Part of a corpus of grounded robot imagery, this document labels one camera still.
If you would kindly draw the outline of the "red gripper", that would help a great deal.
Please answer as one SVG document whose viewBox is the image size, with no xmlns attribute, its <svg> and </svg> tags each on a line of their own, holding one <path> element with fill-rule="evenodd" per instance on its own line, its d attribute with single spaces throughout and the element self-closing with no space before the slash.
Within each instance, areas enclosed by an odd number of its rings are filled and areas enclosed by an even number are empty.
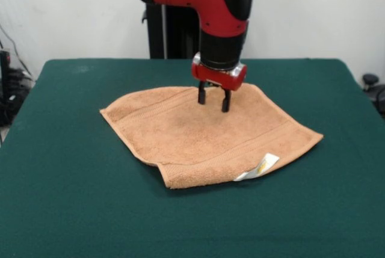
<svg viewBox="0 0 385 258">
<path fill-rule="evenodd" d="M 232 70 L 214 70 L 208 68 L 201 62 L 200 52 L 196 53 L 192 59 L 191 72 L 193 77 L 199 80 L 198 103 L 206 103 L 206 82 L 218 85 L 223 88 L 224 99 L 222 102 L 222 112 L 229 112 L 231 102 L 231 91 L 238 90 L 244 82 L 247 66 L 239 62 Z"/>
</svg>

